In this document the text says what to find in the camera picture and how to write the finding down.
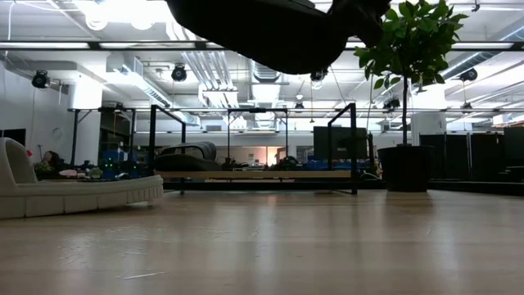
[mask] white curved sofa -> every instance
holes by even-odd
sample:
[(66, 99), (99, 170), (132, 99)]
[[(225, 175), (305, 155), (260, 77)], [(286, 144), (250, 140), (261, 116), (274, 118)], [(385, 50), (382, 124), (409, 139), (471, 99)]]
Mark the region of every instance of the white curved sofa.
[(25, 148), (0, 138), (0, 219), (49, 216), (136, 202), (152, 202), (163, 195), (163, 179), (105, 183), (38, 182)]

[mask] wooden floor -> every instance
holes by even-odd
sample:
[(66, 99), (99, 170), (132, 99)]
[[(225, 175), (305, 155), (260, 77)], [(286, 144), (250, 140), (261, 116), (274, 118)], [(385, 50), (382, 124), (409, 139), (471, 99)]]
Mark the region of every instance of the wooden floor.
[(188, 193), (0, 221), (2, 295), (524, 293), (524, 199)]

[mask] black planter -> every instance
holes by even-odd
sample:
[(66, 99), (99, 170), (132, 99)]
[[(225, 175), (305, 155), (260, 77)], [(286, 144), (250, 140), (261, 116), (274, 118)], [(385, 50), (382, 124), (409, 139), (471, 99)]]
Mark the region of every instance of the black planter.
[(390, 192), (426, 192), (434, 147), (389, 147), (378, 150), (382, 178)]

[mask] green leaves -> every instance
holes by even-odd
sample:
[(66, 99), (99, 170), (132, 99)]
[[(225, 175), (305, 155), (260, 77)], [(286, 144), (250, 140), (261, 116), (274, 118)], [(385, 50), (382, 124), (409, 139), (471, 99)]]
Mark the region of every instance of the green leaves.
[(399, 83), (400, 80), (401, 80), (400, 77), (395, 77), (395, 78), (391, 79), (391, 85), (395, 85), (395, 84)]
[(441, 76), (441, 75), (438, 75), (438, 74), (435, 75), (435, 81), (436, 81), (438, 84), (445, 84), (444, 78), (442, 78), (442, 76)]
[(366, 79), (377, 77), (375, 89), (389, 88), (403, 77), (413, 83), (444, 83), (439, 73), (449, 67), (445, 56), (459, 38), (460, 21), (467, 16), (453, 15), (445, 0), (435, 5), (427, 0), (406, 1), (399, 11), (386, 13), (384, 34), (377, 46), (355, 49)]
[(399, 10), (400, 10), (400, 14), (407, 18), (407, 19), (411, 19), (411, 11), (409, 11), (409, 8), (408, 8), (408, 3), (409, 2), (402, 2), (401, 4), (399, 4)]
[(396, 11), (393, 9), (390, 9), (386, 12), (386, 18), (388, 20), (399, 20), (399, 15), (396, 14)]
[(417, 12), (417, 16), (419, 16), (419, 17), (426, 16), (429, 11), (432, 11), (436, 7), (437, 7), (437, 5), (429, 5), (429, 4), (426, 3)]
[(374, 89), (379, 89), (382, 85), (384, 85), (384, 79), (378, 79), (377, 82), (375, 82)]

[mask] tree trunk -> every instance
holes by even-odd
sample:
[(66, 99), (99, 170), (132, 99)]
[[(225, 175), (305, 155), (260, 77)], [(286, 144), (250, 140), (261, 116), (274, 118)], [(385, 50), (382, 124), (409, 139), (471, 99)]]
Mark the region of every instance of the tree trunk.
[(408, 145), (408, 121), (406, 117), (408, 116), (408, 77), (404, 76), (404, 95), (402, 102), (402, 144), (404, 146)]

